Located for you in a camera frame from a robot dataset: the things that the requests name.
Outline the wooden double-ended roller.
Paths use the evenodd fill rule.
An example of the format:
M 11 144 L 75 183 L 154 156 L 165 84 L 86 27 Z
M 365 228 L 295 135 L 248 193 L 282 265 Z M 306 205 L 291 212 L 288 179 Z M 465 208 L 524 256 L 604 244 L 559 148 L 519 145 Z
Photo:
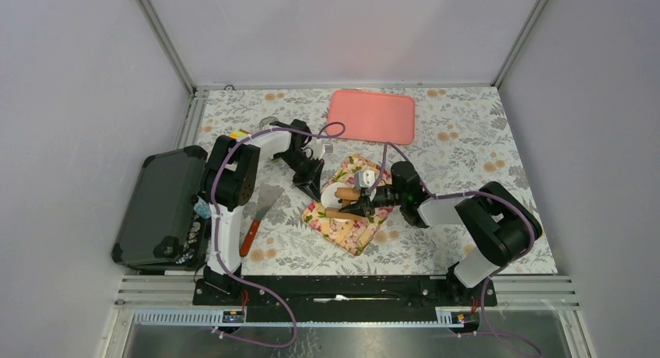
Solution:
M 356 196 L 358 195 L 358 192 L 357 192 L 358 190 L 359 189 L 355 189 L 355 188 L 340 188 L 335 193 L 335 195 L 337 197 L 340 197 L 343 200 L 344 206 L 346 206 L 349 203 L 354 202 L 354 200 L 356 199 Z M 354 217 L 354 219 L 350 219 L 350 220 L 358 220 L 359 219 L 357 216 L 353 216 L 353 217 Z

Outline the pink plastic tray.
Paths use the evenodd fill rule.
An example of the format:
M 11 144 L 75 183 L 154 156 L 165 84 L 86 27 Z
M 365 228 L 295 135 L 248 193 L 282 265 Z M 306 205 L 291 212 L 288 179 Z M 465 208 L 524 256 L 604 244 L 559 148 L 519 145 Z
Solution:
M 415 139 L 416 101 L 406 95 L 342 89 L 334 92 L 328 122 L 341 122 L 342 139 L 409 145 Z

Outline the metal scraper red handle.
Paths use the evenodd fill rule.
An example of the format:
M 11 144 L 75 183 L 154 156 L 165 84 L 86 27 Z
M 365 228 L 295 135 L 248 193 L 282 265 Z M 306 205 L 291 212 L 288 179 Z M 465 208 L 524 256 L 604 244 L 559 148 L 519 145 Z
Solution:
M 284 188 L 269 184 L 262 184 L 259 188 L 257 209 L 255 217 L 249 227 L 249 230 L 240 245 L 239 255 L 243 258 L 249 254 L 251 245 L 257 236 L 258 229 L 267 212 L 272 208 L 277 199 L 283 194 Z

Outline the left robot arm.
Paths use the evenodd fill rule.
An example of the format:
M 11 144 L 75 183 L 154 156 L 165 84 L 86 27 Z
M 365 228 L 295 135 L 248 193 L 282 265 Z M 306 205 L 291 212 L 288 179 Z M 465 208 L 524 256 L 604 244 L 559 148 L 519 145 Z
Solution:
M 256 186 L 259 162 L 282 160 L 293 171 L 293 186 L 312 200 L 321 198 L 321 150 L 308 146 L 311 130 L 305 121 L 269 123 L 266 128 L 238 140 L 219 136 L 202 177 L 204 199 L 211 212 L 211 239 L 202 278 L 212 285 L 212 295 L 232 304 L 241 294 L 240 227 L 244 206 Z

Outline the white dough ball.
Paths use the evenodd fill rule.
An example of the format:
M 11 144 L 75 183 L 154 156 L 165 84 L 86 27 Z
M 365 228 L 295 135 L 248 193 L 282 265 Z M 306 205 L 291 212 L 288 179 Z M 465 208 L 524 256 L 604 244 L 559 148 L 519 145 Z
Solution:
M 337 197 L 335 193 L 340 188 L 349 188 L 349 185 L 342 182 L 329 184 L 321 193 L 321 205 L 324 209 L 326 218 L 338 219 L 340 222 L 345 222 L 354 219 L 354 217 L 348 213 L 339 212 L 344 204 L 343 200 L 340 197 Z

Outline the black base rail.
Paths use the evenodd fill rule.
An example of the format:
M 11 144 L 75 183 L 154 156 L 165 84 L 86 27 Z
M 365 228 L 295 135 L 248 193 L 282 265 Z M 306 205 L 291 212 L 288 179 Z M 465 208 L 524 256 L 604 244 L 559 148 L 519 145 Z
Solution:
M 489 284 L 463 290 L 443 276 L 203 276 L 195 306 L 236 307 L 249 322 L 434 322 L 436 309 L 495 307 Z

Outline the black case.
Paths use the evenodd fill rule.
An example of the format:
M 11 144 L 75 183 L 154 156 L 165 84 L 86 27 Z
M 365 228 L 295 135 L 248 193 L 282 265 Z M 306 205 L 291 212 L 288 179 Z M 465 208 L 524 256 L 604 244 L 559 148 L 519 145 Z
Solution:
M 140 169 L 111 259 L 145 272 L 200 266 L 206 221 L 197 216 L 207 152 L 200 146 L 148 156 Z

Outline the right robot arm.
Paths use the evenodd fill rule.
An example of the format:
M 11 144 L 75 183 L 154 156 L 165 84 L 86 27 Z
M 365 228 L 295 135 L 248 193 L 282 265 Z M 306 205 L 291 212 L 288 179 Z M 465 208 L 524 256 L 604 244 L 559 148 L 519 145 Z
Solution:
M 343 219 L 371 218 L 377 209 L 397 207 L 417 228 L 463 225 L 476 247 L 448 270 L 446 293 L 454 304 L 467 304 L 478 285 L 529 253 L 541 236 L 539 221 L 496 181 L 476 191 L 434 195 L 409 161 L 393 163 L 390 174 L 391 181 L 381 184 L 374 172 L 359 171 L 353 188 L 336 190 L 337 213 Z

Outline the orange green toy block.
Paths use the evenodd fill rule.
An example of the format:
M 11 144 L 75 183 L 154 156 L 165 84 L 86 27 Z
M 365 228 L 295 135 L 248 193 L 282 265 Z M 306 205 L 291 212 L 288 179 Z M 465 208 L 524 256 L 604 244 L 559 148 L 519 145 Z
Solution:
M 230 137 L 232 139 L 236 139 L 237 141 L 242 141 L 243 139 L 250 139 L 252 136 L 252 133 L 246 132 L 242 129 L 236 129 L 231 132 Z

